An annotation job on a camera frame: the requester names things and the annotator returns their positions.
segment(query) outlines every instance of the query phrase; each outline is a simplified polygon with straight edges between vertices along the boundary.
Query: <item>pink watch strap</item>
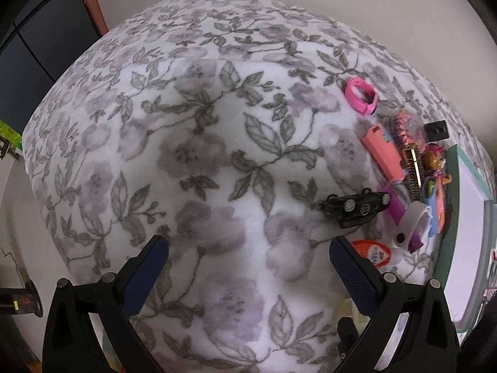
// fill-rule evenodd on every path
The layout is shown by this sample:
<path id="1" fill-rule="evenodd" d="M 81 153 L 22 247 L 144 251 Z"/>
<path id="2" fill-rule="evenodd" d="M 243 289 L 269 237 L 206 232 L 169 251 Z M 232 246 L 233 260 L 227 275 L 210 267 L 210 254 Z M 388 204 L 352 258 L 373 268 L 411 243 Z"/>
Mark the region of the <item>pink watch strap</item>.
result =
<path id="1" fill-rule="evenodd" d="M 365 102 L 355 95 L 355 88 L 362 90 L 364 95 L 370 98 L 371 102 Z M 350 106 L 362 115 L 371 115 L 375 111 L 379 100 L 378 93 L 374 87 L 359 77 L 353 77 L 349 80 L 345 87 L 345 98 Z"/>

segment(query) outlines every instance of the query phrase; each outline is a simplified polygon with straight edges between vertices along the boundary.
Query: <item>white watch strap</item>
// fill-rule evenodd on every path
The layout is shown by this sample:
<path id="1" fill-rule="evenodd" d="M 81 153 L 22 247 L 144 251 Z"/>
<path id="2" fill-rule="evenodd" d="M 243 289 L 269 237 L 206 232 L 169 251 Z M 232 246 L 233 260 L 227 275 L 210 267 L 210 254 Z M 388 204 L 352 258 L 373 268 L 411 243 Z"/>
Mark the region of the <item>white watch strap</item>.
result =
<path id="1" fill-rule="evenodd" d="M 411 203 L 395 230 L 395 244 L 400 248 L 407 250 L 409 241 L 411 240 L 416 227 L 421 224 L 422 229 L 419 232 L 419 235 L 423 238 L 430 229 L 431 218 L 431 208 L 429 206 L 419 201 Z"/>

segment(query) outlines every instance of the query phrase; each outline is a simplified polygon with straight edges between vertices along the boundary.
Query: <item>toy car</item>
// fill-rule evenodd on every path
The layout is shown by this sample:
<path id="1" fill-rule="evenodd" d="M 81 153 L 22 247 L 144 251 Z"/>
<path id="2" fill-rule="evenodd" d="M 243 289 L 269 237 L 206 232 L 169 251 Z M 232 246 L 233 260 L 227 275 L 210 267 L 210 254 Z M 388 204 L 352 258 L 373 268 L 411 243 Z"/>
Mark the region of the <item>toy car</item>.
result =
<path id="1" fill-rule="evenodd" d="M 372 192 L 371 189 L 364 188 L 359 195 L 329 195 L 321 209 L 328 215 L 338 212 L 339 226 L 346 229 L 373 220 L 379 212 L 388 208 L 390 199 L 390 194 L 386 192 Z"/>

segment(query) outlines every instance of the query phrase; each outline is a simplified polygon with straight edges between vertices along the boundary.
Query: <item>screw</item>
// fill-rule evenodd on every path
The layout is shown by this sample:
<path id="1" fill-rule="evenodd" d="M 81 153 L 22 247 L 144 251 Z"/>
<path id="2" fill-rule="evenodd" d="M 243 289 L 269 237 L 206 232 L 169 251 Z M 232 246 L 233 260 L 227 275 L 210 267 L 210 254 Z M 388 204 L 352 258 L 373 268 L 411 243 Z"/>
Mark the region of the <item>screw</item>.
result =
<path id="1" fill-rule="evenodd" d="M 383 278 L 384 278 L 384 280 L 386 280 L 388 283 L 395 283 L 395 281 L 397 280 L 397 277 L 396 277 L 394 274 L 390 273 L 390 272 L 388 272 L 388 273 L 384 274 L 384 275 L 383 275 Z"/>
<path id="2" fill-rule="evenodd" d="M 111 283 L 116 279 L 116 274 L 114 272 L 107 272 L 101 279 L 104 283 Z"/>
<path id="3" fill-rule="evenodd" d="M 440 288 L 440 282 L 436 279 L 430 279 L 430 285 L 432 288 L 439 289 Z"/>
<path id="4" fill-rule="evenodd" d="M 61 278 L 57 280 L 57 287 L 60 289 L 65 288 L 68 283 L 69 281 L 66 278 Z"/>

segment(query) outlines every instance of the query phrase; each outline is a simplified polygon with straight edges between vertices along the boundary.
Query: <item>white fleece blanket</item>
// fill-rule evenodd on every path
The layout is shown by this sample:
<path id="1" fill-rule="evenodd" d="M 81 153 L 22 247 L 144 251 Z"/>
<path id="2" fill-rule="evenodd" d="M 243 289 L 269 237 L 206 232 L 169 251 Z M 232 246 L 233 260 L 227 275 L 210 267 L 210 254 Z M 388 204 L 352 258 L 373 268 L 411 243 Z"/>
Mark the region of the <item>white fleece blanket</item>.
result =
<path id="1" fill-rule="evenodd" d="M 379 90 L 362 117 L 342 88 Z M 168 373 L 331 372 L 348 297 L 330 239 L 389 243 L 386 216 L 341 230 L 315 209 L 385 179 L 359 138 L 399 108 L 446 119 L 494 190 L 489 157 L 444 95 L 362 32 L 270 0 L 164 0 L 57 81 L 23 134 L 33 191 L 77 283 L 155 233 L 171 256 L 133 324 Z M 431 276 L 437 242 L 394 268 Z"/>

